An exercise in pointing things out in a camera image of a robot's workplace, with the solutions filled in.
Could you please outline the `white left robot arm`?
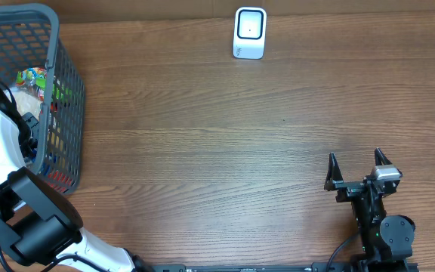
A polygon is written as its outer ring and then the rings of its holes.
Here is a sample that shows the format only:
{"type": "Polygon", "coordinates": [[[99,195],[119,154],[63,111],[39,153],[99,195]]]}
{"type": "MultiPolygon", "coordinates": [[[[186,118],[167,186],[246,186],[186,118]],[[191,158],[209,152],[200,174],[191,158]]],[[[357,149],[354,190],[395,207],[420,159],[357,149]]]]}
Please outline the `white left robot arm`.
{"type": "Polygon", "coordinates": [[[31,131],[0,83],[0,264],[57,265],[80,271],[144,271],[127,249],[105,243],[83,226],[75,207],[26,167],[31,131]]]}

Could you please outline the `red snack packet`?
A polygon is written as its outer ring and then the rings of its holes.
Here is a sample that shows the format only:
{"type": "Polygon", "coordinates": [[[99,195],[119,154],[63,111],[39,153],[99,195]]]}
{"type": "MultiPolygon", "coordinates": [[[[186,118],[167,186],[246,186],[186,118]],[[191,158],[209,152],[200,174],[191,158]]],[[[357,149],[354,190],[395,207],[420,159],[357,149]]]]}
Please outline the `red snack packet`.
{"type": "Polygon", "coordinates": [[[72,178],[64,172],[53,170],[46,176],[47,182],[52,187],[69,187],[73,184],[72,178]]]}

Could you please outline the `green snack packet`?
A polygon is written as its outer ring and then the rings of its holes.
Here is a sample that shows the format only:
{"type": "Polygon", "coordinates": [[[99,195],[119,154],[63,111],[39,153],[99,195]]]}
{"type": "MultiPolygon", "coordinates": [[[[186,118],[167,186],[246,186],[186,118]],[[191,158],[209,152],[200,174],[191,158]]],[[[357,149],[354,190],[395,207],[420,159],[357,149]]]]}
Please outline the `green snack packet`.
{"type": "MultiPolygon", "coordinates": [[[[46,91],[47,70],[41,67],[28,68],[17,73],[15,87],[18,91],[37,97],[43,101],[46,91]]],[[[59,79],[54,78],[54,87],[51,91],[52,101],[63,101],[66,103],[73,91],[59,79]]]]}

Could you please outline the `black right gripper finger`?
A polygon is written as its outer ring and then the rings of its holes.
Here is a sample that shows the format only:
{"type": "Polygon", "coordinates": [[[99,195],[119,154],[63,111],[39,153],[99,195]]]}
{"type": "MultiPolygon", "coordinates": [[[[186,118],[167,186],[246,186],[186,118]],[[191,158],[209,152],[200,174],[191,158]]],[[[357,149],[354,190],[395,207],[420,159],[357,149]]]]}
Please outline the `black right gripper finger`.
{"type": "Polygon", "coordinates": [[[376,165],[391,165],[392,162],[384,155],[380,147],[375,148],[375,164],[376,165]]]}
{"type": "Polygon", "coordinates": [[[335,185],[343,182],[344,179],[341,174],[341,170],[339,168],[335,153],[331,152],[329,154],[329,167],[325,180],[325,185],[335,185]]]}

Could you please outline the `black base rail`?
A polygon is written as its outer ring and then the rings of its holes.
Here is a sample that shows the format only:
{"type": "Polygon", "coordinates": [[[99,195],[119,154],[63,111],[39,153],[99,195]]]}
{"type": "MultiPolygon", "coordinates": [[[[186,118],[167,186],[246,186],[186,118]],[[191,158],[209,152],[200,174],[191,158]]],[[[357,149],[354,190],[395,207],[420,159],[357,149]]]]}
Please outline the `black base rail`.
{"type": "MultiPolygon", "coordinates": [[[[334,262],[329,270],[326,270],[326,262],[313,262],[309,265],[268,265],[268,266],[186,266],[184,264],[151,264],[152,271],[155,272],[351,272],[365,271],[353,267],[348,262],[334,262]]],[[[419,272],[418,264],[408,264],[408,267],[392,267],[390,270],[385,266],[369,268],[367,271],[411,271],[419,272]]]]}

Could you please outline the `dark grey plastic basket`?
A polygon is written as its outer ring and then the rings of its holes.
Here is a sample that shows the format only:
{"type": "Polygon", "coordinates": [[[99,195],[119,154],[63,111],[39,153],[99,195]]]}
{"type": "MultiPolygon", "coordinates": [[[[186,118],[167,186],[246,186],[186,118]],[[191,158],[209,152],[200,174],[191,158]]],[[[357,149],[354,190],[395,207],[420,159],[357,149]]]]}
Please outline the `dark grey plastic basket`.
{"type": "Polygon", "coordinates": [[[10,86],[18,72],[33,67],[41,67],[48,74],[31,169],[45,182],[53,170],[66,173],[72,185],[53,188],[70,194],[80,182],[85,84],[60,40],[60,23],[54,10],[43,4],[0,6],[0,86],[10,86]],[[72,90],[66,103],[52,101],[54,78],[72,90]]]}

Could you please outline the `white barcode scanner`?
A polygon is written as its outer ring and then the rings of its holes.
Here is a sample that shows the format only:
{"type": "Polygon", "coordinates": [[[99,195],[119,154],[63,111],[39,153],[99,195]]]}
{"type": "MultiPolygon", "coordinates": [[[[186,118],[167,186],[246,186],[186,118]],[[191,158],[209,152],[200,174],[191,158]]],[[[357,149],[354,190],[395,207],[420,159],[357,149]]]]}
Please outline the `white barcode scanner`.
{"type": "Polygon", "coordinates": [[[259,60],[264,56],[267,12],[259,7],[241,7],[235,13],[233,56],[259,60]]]}

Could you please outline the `beige paper bag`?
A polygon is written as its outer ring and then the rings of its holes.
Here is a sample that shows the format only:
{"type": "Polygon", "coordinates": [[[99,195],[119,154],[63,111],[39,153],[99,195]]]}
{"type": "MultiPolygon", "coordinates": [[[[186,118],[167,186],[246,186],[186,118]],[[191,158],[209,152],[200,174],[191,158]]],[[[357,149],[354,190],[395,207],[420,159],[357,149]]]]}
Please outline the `beige paper bag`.
{"type": "Polygon", "coordinates": [[[42,100],[36,92],[25,85],[20,87],[14,85],[10,87],[10,90],[14,96],[19,114],[23,116],[26,113],[31,113],[36,119],[39,119],[42,111],[42,100]]]}

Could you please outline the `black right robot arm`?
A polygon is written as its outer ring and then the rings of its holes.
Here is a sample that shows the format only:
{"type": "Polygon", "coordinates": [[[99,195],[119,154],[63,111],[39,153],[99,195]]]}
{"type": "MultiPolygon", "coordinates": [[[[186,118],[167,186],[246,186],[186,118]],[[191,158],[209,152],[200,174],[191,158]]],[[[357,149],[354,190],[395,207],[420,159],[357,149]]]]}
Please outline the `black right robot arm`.
{"type": "Polygon", "coordinates": [[[405,215],[388,215],[383,203],[383,198],[396,192],[403,173],[381,149],[375,149],[374,158],[369,175],[346,182],[335,154],[330,153],[324,189],[335,191],[337,202],[352,205],[364,251],[350,258],[352,271],[408,271],[415,223],[405,215]]]}

